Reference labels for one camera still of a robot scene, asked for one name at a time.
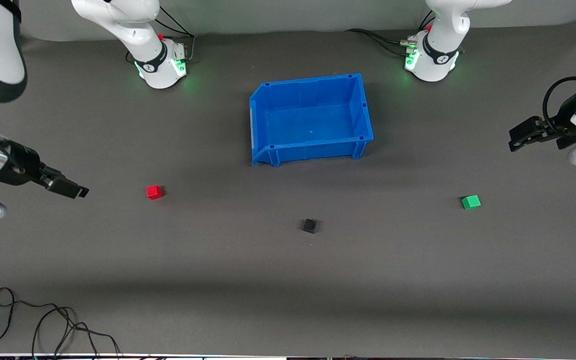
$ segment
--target red cube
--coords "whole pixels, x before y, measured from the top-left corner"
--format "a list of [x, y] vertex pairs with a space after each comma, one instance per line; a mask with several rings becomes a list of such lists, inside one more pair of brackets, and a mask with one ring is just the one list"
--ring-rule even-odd
[[163, 198], [164, 191], [158, 185], [148, 186], [146, 187], [146, 196], [150, 200], [157, 200], [159, 198]]

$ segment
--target gray mat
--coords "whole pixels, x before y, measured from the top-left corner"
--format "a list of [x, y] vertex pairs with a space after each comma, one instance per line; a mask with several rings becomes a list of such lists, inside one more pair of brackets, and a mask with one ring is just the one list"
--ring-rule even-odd
[[[0, 132], [91, 191], [0, 185], [0, 287], [72, 306], [127, 353], [576, 358], [576, 167], [554, 143], [507, 145], [576, 75], [576, 23], [463, 46], [429, 84], [360, 34], [202, 36], [189, 77], [157, 91], [118, 41], [27, 43]], [[250, 166], [260, 83], [344, 73], [372, 116], [361, 160]], [[483, 206], [462, 210], [471, 194]], [[30, 351], [41, 313], [19, 308], [0, 352]]]

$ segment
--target black cable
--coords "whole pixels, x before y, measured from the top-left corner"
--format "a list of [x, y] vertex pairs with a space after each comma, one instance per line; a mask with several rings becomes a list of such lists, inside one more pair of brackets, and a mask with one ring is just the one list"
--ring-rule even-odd
[[565, 139], [571, 139], [571, 137], [565, 134], [562, 130], [554, 127], [551, 117], [548, 116], [548, 100], [550, 100], [551, 94], [553, 94], [555, 88], [557, 88], [561, 84], [564, 84], [565, 82], [576, 82], [576, 76], [564, 77], [563, 79], [557, 80], [554, 84], [552, 84], [551, 87], [548, 89], [548, 91], [546, 91], [546, 95], [544, 95], [543, 97], [543, 103], [541, 104], [541, 111], [543, 112], [543, 120], [546, 121], [546, 124], [550, 126], [551, 129], [553, 129], [560, 137]]
[[380, 34], [377, 34], [377, 32], [366, 30], [366, 29], [348, 29], [348, 30], [346, 30], [346, 32], [366, 34], [370, 37], [377, 38], [380, 41], [383, 41], [384, 43], [388, 43], [388, 44], [393, 44], [393, 45], [399, 45], [400, 44], [400, 42], [398, 40], [389, 39], [389, 38], [384, 37]]
[[380, 46], [382, 49], [388, 51], [389, 53], [394, 54], [394, 55], [398, 55], [400, 57], [406, 57], [407, 56], [407, 54], [405, 52], [395, 51], [392, 48], [386, 46], [386, 44], [399, 45], [399, 43], [400, 43], [399, 41], [394, 41], [394, 40], [388, 39], [382, 35], [379, 35], [375, 32], [372, 32], [370, 30], [365, 30], [365, 29], [348, 29], [348, 30], [346, 30], [346, 32], [353, 32], [353, 33], [359, 33], [359, 34], [367, 35], [370, 39], [373, 39], [373, 41], [375, 41], [375, 43], [377, 43], [378, 46]]
[[181, 28], [181, 30], [185, 31], [186, 34], [188, 34], [190, 37], [194, 37], [195, 35], [190, 34], [190, 32], [188, 30], [186, 30], [186, 28], [184, 28], [181, 23], [179, 23], [173, 16], [171, 16], [169, 14], [169, 12], [166, 11], [166, 9], [164, 9], [162, 6], [159, 7], [161, 9], [161, 11], [164, 12], [164, 14], [166, 14], [179, 28]]
[[433, 10], [428, 11], [427, 14], [425, 14], [425, 18], [423, 18], [423, 20], [421, 20], [421, 22], [419, 23], [419, 30], [422, 30], [424, 28], [424, 23], [426, 22], [426, 19], [428, 19], [428, 17], [430, 16], [430, 14], [433, 13]]
[[187, 31], [180, 31], [180, 30], [177, 30], [177, 29], [173, 29], [172, 27], [169, 27], [168, 25], [166, 25], [165, 23], [159, 21], [158, 19], [155, 19], [155, 21], [156, 21], [159, 25], [161, 25], [162, 27], [164, 27], [164, 28], [166, 28], [166, 29], [168, 29], [168, 30], [172, 30], [173, 32], [176, 32], [176, 33], [179, 33], [179, 34], [183, 34], [183, 35], [187, 35], [187, 36], [189, 36], [189, 37], [194, 37], [194, 36], [195, 36], [195, 35], [193, 35], [193, 34], [190, 34], [190, 32], [187, 32]]
[[125, 56], [126, 63], [128, 63], [128, 64], [134, 64], [135, 58], [133, 57], [133, 58], [132, 58], [132, 61], [130, 61], [130, 60], [128, 59], [128, 56], [132, 56], [132, 54], [130, 53], [130, 51], [126, 51], [126, 56]]
[[0, 307], [2, 307], [2, 308], [10, 307], [10, 312], [8, 313], [6, 328], [1, 333], [0, 340], [6, 335], [6, 333], [10, 329], [10, 324], [12, 322], [12, 315], [13, 315], [13, 312], [15, 310], [15, 305], [23, 304], [23, 305], [29, 306], [31, 308], [44, 308], [46, 306], [52, 306], [53, 308], [51, 310], [49, 310], [48, 312], [46, 312], [41, 317], [41, 319], [37, 323], [37, 326], [34, 330], [34, 335], [32, 336], [32, 346], [31, 346], [32, 358], [35, 358], [35, 343], [37, 341], [37, 336], [39, 335], [39, 329], [41, 328], [42, 322], [46, 319], [46, 317], [48, 317], [48, 315], [50, 315], [54, 312], [57, 312], [59, 315], [61, 315], [62, 318], [64, 318], [64, 320], [66, 320], [66, 328], [64, 330], [63, 336], [61, 337], [61, 340], [59, 341], [59, 344], [57, 345], [57, 347], [55, 348], [55, 351], [54, 351], [54, 358], [55, 359], [57, 358], [57, 354], [59, 353], [59, 350], [61, 350], [62, 346], [64, 345], [64, 342], [66, 342], [68, 337], [70, 337], [70, 335], [74, 331], [80, 331], [82, 333], [87, 333], [88, 341], [90, 342], [90, 346], [92, 347], [92, 349], [94, 351], [94, 355], [96, 355], [96, 356], [99, 355], [99, 351], [98, 351], [97, 347], [95, 346], [95, 343], [92, 339], [92, 335], [96, 335], [98, 337], [109, 338], [112, 341], [112, 346], [114, 346], [114, 351], [115, 351], [116, 355], [119, 357], [119, 353], [121, 353], [121, 350], [119, 349], [117, 341], [115, 341], [115, 338], [108, 335], [107, 333], [102, 333], [102, 332], [90, 330], [89, 327], [84, 322], [80, 321], [80, 322], [75, 323], [73, 321], [73, 319], [71, 319], [71, 315], [69, 313], [69, 311], [73, 312], [73, 314], [75, 313], [75, 310], [73, 310], [73, 308], [68, 307], [68, 306], [57, 306], [55, 303], [52, 303], [52, 302], [44, 303], [42, 305], [36, 305], [34, 303], [29, 303], [27, 301], [15, 299], [15, 294], [8, 287], [0, 287], [0, 294], [3, 291], [6, 291], [10, 294], [11, 300], [10, 300], [10, 303], [1, 303], [0, 302]]
[[435, 20], [435, 17], [433, 16], [432, 18], [430, 18], [426, 23], [424, 23], [421, 28], [419, 30], [423, 30], [425, 27], [427, 27], [428, 25], [430, 25], [430, 22]]

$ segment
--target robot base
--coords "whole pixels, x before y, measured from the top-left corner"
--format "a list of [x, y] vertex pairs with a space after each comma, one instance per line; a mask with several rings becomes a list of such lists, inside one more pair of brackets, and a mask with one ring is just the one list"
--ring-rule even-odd
[[[409, 36], [407, 39], [422, 44], [426, 34], [428, 34], [427, 30], [421, 30], [417, 34]], [[446, 63], [436, 64], [435, 60], [426, 53], [424, 47], [419, 46], [412, 54], [406, 57], [406, 70], [413, 73], [419, 80], [430, 83], [439, 82], [439, 80], [443, 80], [446, 75], [455, 68], [457, 57], [459, 57], [458, 51], [456, 55]]]
[[137, 66], [139, 76], [154, 89], [166, 89], [186, 76], [186, 50], [182, 43], [176, 43], [171, 39], [163, 39], [162, 43], [167, 47], [166, 59], [157, 68], [157, 71], [147, 72]]

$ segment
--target blue plastic bin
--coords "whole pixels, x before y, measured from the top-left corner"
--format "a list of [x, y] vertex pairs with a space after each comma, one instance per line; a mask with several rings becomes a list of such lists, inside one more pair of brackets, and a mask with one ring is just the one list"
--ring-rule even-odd
[[373, 139], [359, 73], [261, 84], [250, 96], [252, 165], [349, 157]]

